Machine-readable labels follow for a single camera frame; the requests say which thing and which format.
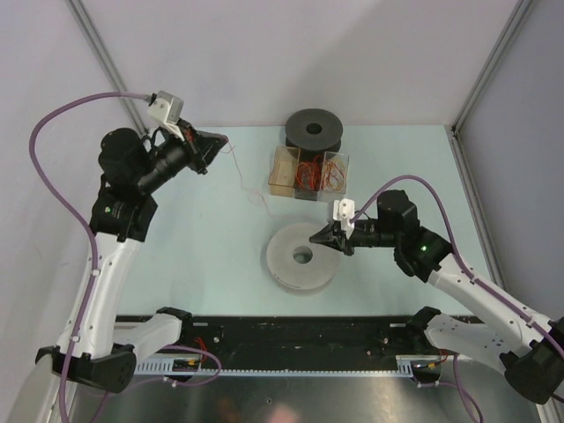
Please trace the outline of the white spool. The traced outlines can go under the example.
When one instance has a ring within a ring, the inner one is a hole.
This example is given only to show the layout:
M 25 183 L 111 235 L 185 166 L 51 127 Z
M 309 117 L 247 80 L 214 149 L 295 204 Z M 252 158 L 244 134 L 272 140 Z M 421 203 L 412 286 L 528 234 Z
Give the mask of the white spool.
M 314 244 L 309 237 L 323 228 L 309 222 L 294 223 L 278 230 L 266 248 L 266 263 L 274 280 L 287 292 L 321 292 L 338 273 L 340 254 Z

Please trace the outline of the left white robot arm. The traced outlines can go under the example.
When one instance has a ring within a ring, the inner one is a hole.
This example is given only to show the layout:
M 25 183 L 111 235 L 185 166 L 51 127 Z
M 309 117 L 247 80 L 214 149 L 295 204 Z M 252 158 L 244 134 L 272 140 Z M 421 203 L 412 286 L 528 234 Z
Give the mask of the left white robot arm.
M 128 128 L 101 140 L 100 189 L 87 226 L 95 246 L 80 287 L 88 299 L 75 302 L 57 344 L 36 355 L 50 356 L 53 372 L 72 382 L 121 393 L 138 363 L 169 346 L 182 353 L 194 344 L 191 313 L 171 307 L 158 309 L 126 335 L 114 333 L 124 283 L 158 208 L 153 193 L 185 168 L 206 174 L 228 142 L 187 122 L 179 128 L 178 134 L 160 128 L 160 144 Z

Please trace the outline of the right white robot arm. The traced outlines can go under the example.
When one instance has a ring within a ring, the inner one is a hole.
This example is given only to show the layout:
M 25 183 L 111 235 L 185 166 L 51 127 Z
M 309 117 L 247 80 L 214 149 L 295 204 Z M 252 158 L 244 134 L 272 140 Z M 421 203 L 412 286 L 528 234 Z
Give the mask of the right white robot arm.
M 478 323 L 461 323 L 436 308 L 408 322 L 406 342 L 416 353 L 433 347 L 460 353 L 501 373 L 522 397 L 545 404 L 563 383 L 563 321 L 524 305 L 467 264 L 451 241 L 422 226 L 402 190 L 376 200 L 374 219 L 353 218 L 354 202 L 330 207 L 326 227 L 310 242 L 347 256 L 357 248 L 391 248 L 402 272 L 442 291 L 470 310 Z

